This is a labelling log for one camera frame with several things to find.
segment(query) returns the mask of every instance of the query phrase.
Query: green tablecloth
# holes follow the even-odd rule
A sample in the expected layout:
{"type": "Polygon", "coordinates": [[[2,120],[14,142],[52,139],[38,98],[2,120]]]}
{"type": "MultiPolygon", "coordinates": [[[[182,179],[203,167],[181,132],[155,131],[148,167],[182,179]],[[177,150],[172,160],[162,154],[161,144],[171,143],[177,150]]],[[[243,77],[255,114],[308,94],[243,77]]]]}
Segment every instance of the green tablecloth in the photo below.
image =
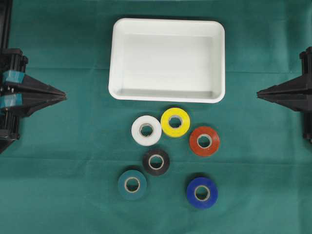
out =
{"type": "Polygon", "coordinates": [[[29,58],[27,74],[68,100],[21,123],[21,139],[0,155],[0,233],[307,234],[312,232],[312,146],[299,113],[256,98],[301,75],[312,45],[309,0],[14,0],[10,47],[29,58]],[[124,101],[108,93],[112,28],[123,17],[216,20],[226,32],[226,95],[218,104],[124,101]],[[160,177],[141,165],[147,147],[131,137],[136,117],[180,106],[191,130],[217,129],[211,158],[194,155],[189,133],[164,134],[171,158],[160,177]],[[145,173],[146,196],[122,199],[117,179],[145,173]],[[217,184],[208,210],[193,208],[196,175],[217,184]]]}

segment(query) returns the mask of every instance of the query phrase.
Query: teal tape roll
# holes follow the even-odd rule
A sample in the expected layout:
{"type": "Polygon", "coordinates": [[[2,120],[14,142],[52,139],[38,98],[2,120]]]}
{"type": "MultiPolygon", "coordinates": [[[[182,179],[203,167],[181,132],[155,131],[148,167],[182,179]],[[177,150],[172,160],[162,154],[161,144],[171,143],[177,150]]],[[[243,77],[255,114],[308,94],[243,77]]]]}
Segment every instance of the teal tape roll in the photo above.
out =
{"type": "Polygon", "coordinates": [[[4,107],[21,106],[21,94],[5,95],[0,97],[0,109],[4,107]]]}
{"type": "Polygon", "coordinates": [[[14,70],[8,70],[3,73],[2,83],[8,81],[8,82],[14,82],[14,83],[22,83],[24,79],[24,72],[18,72],[14,70]]]}
{"type": "Polygon", "coordinates": [[[146,179],[145,176],[136,170],[129,170],[121,174],[118,180],[118,190],[120,194],[127,200],[136,200],[141,198],[146,191],[146,179]],[[137,183],[137,188],[130,189],[127,187],[127,183],[130,180],[134,180],[137,183]]]}

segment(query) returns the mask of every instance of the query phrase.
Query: roll of tape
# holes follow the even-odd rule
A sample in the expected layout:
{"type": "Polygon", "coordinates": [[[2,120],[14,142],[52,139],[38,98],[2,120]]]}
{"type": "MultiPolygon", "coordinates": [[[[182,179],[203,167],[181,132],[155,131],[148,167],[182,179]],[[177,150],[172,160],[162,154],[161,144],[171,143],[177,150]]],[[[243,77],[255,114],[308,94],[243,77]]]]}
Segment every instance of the roll of tape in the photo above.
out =
{"type": "Polygon", "coordinates": [[[215,153],[220,145],[220,138],[218,133],[211,127],[198,127],[196,128],[190,136],[190,147],[192,151],[201,157],[207,157],[215,153]],[[202,147],[199,145],[198,140],[201,137],[207,137],[210,144],[207,147],[202,147]]]}
{"type": "Polygon", "coordinates": [[[148,172],[153,176],[160,176],[164,174],[168,170],[169,165],[170,165],[169,156],[165,151],[161,149],[149,150],[143,156],[143,166],[146,172],[148,172]],[[155,157],[159,158],[161,161],[159,166],[157,167],[152,163],[152,160],[155,157]]]}
{"type": "Polygon", "coordinates": [[[131,128],[133,139],[140,145],[150,146],[156,144],[161,137],[161,125],[159,121],[153,116],[141,116],[137,118],[131,128]],[[144,126],[150,126],[152,133],[144,136],[141,132],[144,126]]]}
{"type": "Polygon", "coordinates": [[[193,179],[186,189],[186,196],[189,203],[199,209],[207,209],[212,207],[218,199],[218,190],[216,185],[208,178],[198,177],[193,179]],[[197,189],[204,188],[207,194],[199,198],[196,195],[197,189]]]}
{"type": "Polygon", "coordinates": [[[160,123],[162,130],[166,135],[170,137],[181,137],[189,130],[191,120],[189,115],[184,110],[180,108],[170,108],[162,114],[160,123]],[[181,125],[177,128],[171,127],[169,121],[172,118],[178,118],[181,125]]]}
{"type": "Polygon", "coordinates": [[[120,194],[127,200],[136,200],[141,198],[146,191],[145,176],[136,170],[128,170],[121,174],[118,180],[118,190],[120,194]],[[130,188],[128,183],[130,180],[136,180],[137,186],[130,188]]]}

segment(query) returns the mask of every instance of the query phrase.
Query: plastic tray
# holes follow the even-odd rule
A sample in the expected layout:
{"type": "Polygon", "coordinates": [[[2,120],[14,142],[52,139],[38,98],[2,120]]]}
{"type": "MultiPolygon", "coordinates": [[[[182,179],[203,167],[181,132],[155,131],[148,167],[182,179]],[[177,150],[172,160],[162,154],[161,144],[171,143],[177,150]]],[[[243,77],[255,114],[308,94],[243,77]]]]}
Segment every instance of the plastic tray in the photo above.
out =
{"type": "Polygon", "coordinates": [[[215,21],[118,20],[113,29],[110,94],[125,100],[222,100],[224,34],[215,21]]]}

